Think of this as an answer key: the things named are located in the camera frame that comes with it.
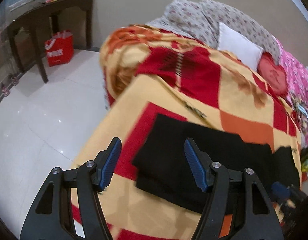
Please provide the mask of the black pants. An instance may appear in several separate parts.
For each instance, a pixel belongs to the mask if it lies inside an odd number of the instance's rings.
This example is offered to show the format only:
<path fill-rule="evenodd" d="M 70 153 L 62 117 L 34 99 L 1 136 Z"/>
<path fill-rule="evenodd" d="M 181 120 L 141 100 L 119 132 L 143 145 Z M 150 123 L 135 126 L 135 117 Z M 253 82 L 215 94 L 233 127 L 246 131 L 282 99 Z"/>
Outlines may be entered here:
<path fill-rule="evenodd" d="M 268 194 L 272 184 L 299 186 L 290 147 L 272 152 L 268 144 L 244 142 L 237 134 L 218 131 L 159 114 L 132 163 L 136 186 L 190 211 L 202 213 L 212 189 L 212 162 L 229 170 L 254 170 Z"/>

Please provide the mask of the pink floral quilt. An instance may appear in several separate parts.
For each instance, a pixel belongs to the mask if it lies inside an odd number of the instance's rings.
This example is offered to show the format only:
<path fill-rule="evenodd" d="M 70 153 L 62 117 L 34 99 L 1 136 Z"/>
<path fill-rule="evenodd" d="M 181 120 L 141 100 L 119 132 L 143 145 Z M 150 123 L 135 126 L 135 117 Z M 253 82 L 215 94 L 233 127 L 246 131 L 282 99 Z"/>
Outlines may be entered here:
<path fill-rule="evenodd" d="M 287 74 L 287 101 L 297 114 L 302 142 L 308 146 L 308 70 L 277 40 L 280 52 L 279 64 Z"/>

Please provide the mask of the red heart cushion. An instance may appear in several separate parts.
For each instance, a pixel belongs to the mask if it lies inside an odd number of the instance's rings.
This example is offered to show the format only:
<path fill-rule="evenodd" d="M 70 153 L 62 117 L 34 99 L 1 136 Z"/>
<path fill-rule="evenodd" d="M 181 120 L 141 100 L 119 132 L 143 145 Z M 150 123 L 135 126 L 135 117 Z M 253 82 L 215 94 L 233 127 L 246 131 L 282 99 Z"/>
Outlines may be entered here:
<path fill-rule="evenodd" d="M 257 72 L 272 87 L 277 96 L 282 98 L 287 96 L 287 74 L 281 65 L 275 64 L 272 55 L 267 51 L 262 54 Z"/>

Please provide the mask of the red yellow patterned blanket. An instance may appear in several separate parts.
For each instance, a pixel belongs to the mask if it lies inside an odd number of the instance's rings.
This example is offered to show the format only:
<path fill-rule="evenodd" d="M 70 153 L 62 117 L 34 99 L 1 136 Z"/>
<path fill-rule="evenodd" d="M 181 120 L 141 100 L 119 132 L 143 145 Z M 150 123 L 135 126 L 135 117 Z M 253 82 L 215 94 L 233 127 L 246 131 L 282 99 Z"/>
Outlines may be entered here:
<path fill-rule="evenodd" d="M 132 159 L 157 115 L 244 142 L 291 150 L 301 169 L 296 113 L 263 77 L 232 53 L 148 25 L 114 31 L 100 49 L 110 110 L 75 159 L 80 165 L 113 137 L 123 148 L 105 193 L 99 195 L 114 239 L 189 239 L 199 215 L 135 186 Z"/>

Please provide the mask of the white pillow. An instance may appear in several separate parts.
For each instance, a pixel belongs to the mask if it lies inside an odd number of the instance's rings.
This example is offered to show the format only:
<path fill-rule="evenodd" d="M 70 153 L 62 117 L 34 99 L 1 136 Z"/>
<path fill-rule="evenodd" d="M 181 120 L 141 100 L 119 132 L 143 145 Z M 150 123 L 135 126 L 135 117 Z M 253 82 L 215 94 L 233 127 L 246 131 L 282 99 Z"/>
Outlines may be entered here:
<path fill-rule="evenodd" d="M 264 49 L 219 22 L 218 50 L 229 51 L 250 69 L 257 71 Z"/>

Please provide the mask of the red shopping bag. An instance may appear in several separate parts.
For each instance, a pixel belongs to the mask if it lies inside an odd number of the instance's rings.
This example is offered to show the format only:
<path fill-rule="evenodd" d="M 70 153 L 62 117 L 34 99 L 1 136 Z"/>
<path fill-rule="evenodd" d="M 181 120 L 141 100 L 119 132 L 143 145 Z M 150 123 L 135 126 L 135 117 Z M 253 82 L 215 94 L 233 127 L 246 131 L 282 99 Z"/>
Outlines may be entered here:
<path fill-rule="evenodd" d="M 69 63 L 74 55 L 71 31 L 64 30 L 54 34 L 44 43 L 44 49 L 49 67 Z"/>

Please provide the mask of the floral grey quilt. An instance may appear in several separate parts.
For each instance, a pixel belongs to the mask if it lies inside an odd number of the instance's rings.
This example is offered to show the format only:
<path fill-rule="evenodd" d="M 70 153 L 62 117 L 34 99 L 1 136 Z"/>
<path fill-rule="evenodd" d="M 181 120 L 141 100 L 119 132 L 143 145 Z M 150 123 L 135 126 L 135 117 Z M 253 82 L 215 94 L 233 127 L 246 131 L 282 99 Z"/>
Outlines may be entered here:
<path fill-rule="evenodd" d="M 161 17 L 146 25 L 194 38 L 216 48 L 220 22 L 262 47 L 275 63 L 279 63 L 280 50 L 274 36 L 247 14 L 221 2 L 173 0 Z"/>

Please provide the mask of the dark wooden table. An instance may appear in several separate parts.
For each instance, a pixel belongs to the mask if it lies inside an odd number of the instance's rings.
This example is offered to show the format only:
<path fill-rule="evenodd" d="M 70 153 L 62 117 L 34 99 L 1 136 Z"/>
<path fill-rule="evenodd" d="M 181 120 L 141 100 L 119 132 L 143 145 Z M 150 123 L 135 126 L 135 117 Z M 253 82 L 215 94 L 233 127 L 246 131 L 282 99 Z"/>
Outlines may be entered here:
<path fill-rule="evenodd" d="M 77 7 L 86 13 L 86 48 L 90 49 L 92 47 L 93 1 L 94 0 L 58 0 L 55 2 L 44 3 L 13 20 L 6 28 L 6 33 L 11 47 L 12 56 L 16 61 L 18 70 L 21 73 L 25 72 L 15 42 L 15 36 L 18 31 L 23 28 L 25 32 L 29 34 L 31 39 L 34 48 L 34 61 L 38 66 L 43 83 L 49 81 L 41 58 L 37 29 L 47 22 L 49 18 L 58 18 L 58 15 L 68 8 Z"/>

